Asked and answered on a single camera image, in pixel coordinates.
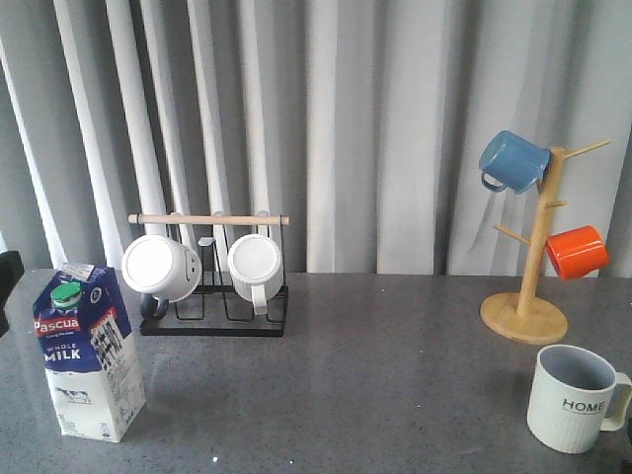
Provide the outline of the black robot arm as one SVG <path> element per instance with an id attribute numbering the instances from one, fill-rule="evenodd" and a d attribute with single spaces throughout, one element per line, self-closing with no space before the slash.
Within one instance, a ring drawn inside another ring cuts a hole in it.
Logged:
<path id="1" fill-rule="evenodd" d="M 5 306 L 11 295 L 11 292 L 17 285 L 19 279 L 24 274 L 24 264 L 21 254 L 18 251 L 6 251 L 1 254 L 0 261 L 0 305 L 1 305 L 1 332 L 4 336 L 10 329 L 8 319 L 6 317 Z"/>

